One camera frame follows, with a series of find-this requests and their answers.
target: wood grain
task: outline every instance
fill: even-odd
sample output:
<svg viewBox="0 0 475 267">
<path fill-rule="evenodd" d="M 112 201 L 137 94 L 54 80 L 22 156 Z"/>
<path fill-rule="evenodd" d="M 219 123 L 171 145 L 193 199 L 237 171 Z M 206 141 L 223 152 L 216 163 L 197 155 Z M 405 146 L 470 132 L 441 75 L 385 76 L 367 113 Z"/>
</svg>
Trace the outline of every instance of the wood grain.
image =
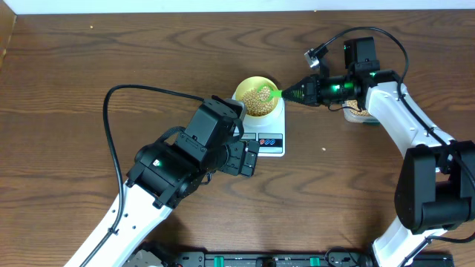
<svg viewBox="0 0 475 267">
<path fill-rule="evenodd" d="M 117 194 L 101 115 L 112 86 L 227 97 L 261 75 L 287 88 L 311 73 L 304 51 L 362 25 L 404 44 L 405 83 L 428 116 L 457 139 L 474 139 L 474 11 L 20 16 L 0 73 L 0 265 L 63 265 L 102 219 Z M 402 71 L 390 40 L 351 33 L 330 48 L 332 74 L 344 72 L 343 40 L 367 35 L 376 37 L 382 67 Z M 122 172 L 197 106 L 142 91 L 114 95 Z M 325 251 L 365 248 L 380 236 L 396 215 L 402 164 L 390 137 L 325 108 L 286 107 L 283 158 L 259 159 L 250 179 L 217 174 L 149 238 L 210 251 Z M 473 265 L 475 244 L 429 249 Z"/>
</svg>

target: black cable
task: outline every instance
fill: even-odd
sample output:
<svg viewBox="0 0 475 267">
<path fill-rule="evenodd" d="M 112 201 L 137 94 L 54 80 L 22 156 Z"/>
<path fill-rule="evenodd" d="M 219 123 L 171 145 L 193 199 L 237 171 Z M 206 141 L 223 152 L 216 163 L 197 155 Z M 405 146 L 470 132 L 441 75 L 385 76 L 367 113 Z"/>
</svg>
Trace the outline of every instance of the black cable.
<svg viewBox="0 0 475 267">
<path fill-rule="evenodd" d="M 340 110 L 342 110 L 342 109 L 351 109 L 351 110 L 354 110 L 354 111 L 356 111 L 356 112 L 362 112 L 362 111 L 363 111 L 361 108 L 360 108 L 359 110 L 357 110 L 356 108 L 350 107 L 350 106 L 341 107 L 341 108 L 337 108 L 337 109 L 334 109 L 334 110 L 333 110 L 333 109 L 331 109 L 331 106 L 332 106 L 332 104 L 330 104 L 330 105 L 328 106 L 328 110 L 329 110 L 329 111 L 333 111 L 333 112 L 334 112 L 334 111 L 340 111 Z"/>
<path fill-rule="evenodd" d="M 332 247 L 331 249 L 329 249 L 329 250 L 327 251 L 327 253 L 325 253 L 325 255 L 324 255 L 324 260 L 328 263 L 328 265 L 334 267 L 334 265 L 330 262 L 330 259 L 328 258 L 328 254 L 329 254 L 331 251 L 334 251 L 334 250 L 336 250 L 336 249 L 340 249 L 340 250 L 345 251 L 345 252 L 348 253 L 348 255 L 350 256 L 351 260 L 355 263 L 354 266 L 350 266 L 350 267 L 358 267 L 358 262 L 355 260 L 355 258 L 353 257 L 353 255 L 352 255 L 346 248 L 341 247 L 341 246 Z"/>
<path fill-rule="evenodd" d="M 104 121 L 105 137 L 107 137 L 107 143 L 109 145 L 109 149 L 111 150 L 112 161 L 114 162 L 114 167 L 116 170 L 117 183 L 119 184 L 119 208 L 118 208 L 119 210 L 117 212 L 117 217 L 114 223 L 112 224 L 112 226 L 108 229 L 107 234 L 105 234 L 105 236 L 96 245 L 93 251 L 84 259 L 84 261 L 81 264 L 81 267 L 86 266 L 89 263 L 89 261 L 94 257 L 94 255 L 98 252 L 98 250 L 100 250 L 101 247 L 105 244 L 105 242 L 109 239 L 109 237 L 112 234 L 117 233 L 118 231 L 117 226 L 119 225 L 120 219 L 122 218 L 122 213 L 124 212 L 124 189 L 122 185 L 123 183 L 122 173 L 120 171 L 119 159 L 117 158 L 116 148 L 114 147 L 114 141 L 112 140 L 111 129 L 109 127 L 109 118 L 108 118 L 109 99 L 111 98 L 111 95 L 114 91 L 123 89 L 123 88 L 150 90 L 154 92 L 171 94 L 172 96 L 181 96 L 181 97 L 186 97 L 189 99 L 195 99 L 201 102 L 204 101 L 204 99 L 199 96 L 192 96 L 186 93 L 178 93 L 171 90 L 154 88 L 152 86 L 146 86 L 146 85 L 117 85 L 117 86 L 112 87 L 107 92 L 107 95 L 105 95 L 105 98 L 104 98 L 104 105 L 102 106 L 102 119 Z"/>
<path fill-rule="evenodd" d="M 419 252 L 421 252 L 422 249 L 424 249 L 424 247 L 428 244 L 431 244 L 432 243 L 432 240 L 439 240 L 439 241 L 443 241 L 443 242 L 449 242 L 449 243 L 456 243 L 456 244 L 466 244 L 466 243 L 469 243 L 469 242 L 472 242 L 475 240 L 475 233 L 473 233 L 471 236 L 467 237 L 467 238 L 464 238 L 464 239 L 454 239 L 454 238 L 448 238 L 448 237 L 438 237 L 438 236 L 429 236 L 429 237 L 426 237 L 424 239 L 424 242 L 422 242 L 420 245 L 417 246 L 416 249 L 414 249 L 414 251 L 409 254 L 409 256 L 405 257 L 404 258 L 404 261 L 402 262 L 402 264 L 400 266 L 405 266 L 406 263 L 413 257 L 415 257 Z"/>
</svg>

